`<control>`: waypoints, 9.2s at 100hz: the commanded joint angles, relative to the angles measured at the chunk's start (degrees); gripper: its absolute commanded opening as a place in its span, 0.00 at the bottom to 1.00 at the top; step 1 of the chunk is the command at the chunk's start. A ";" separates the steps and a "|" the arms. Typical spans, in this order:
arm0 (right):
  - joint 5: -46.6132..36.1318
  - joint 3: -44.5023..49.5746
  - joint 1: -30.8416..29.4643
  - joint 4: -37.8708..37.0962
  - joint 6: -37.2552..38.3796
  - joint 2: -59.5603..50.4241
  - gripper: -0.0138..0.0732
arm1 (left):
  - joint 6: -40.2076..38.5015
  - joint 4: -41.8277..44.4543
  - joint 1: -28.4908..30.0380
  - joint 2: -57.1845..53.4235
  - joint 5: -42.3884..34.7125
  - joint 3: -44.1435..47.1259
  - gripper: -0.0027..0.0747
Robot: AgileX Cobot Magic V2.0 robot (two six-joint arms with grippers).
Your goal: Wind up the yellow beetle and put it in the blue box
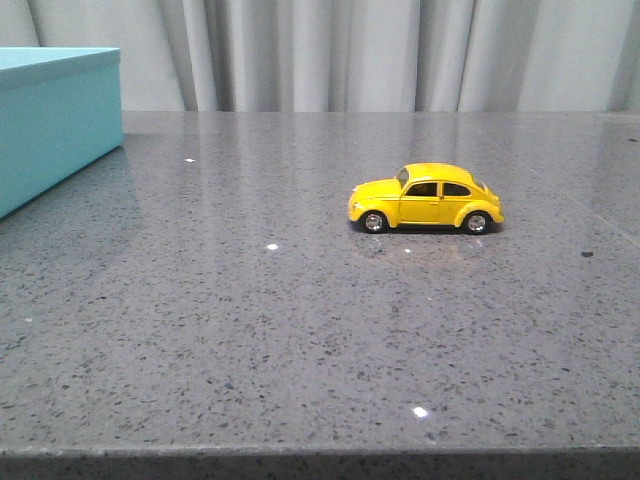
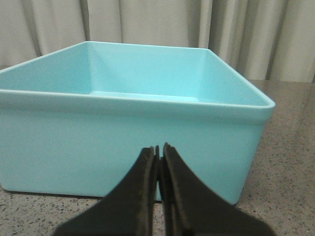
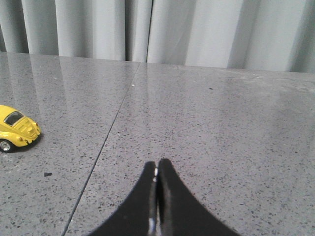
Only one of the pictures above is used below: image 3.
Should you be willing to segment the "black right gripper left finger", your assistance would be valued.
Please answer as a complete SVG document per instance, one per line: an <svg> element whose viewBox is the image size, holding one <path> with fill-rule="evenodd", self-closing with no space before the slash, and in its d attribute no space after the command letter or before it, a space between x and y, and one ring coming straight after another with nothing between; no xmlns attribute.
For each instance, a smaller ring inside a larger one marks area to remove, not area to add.
<svg viewBox="0 0 315 236"><path fill-rule="evenodd" d="M157 222L157 168L153 161L144 170L124 202L91 236L154 236Z"/></svg>

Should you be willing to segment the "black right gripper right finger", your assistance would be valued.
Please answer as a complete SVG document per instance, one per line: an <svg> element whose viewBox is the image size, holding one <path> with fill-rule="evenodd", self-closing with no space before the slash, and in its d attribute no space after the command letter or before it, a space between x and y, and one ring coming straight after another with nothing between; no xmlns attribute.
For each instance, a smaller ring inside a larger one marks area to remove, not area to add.
<svg viewBox="0 0 315 236"><path fill-rule="evenodd" d="M159 211L163 236L237 236L188 190L172 163L158 165Z"/></svg>

